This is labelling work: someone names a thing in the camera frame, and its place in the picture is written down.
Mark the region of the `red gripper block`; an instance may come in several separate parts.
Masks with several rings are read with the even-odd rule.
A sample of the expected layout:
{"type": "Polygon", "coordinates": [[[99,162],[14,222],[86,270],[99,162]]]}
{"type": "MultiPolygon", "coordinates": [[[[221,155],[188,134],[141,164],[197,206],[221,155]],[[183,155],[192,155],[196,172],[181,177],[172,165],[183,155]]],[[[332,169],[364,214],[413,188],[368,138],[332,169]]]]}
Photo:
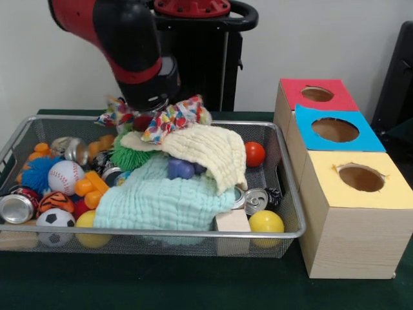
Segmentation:
{"type": "Polygon", "coordinates": [[[154,116],[152,114],[135,115],[133,119],[133,129],[138,132],[144,132],[151,124],[154,116]]]}

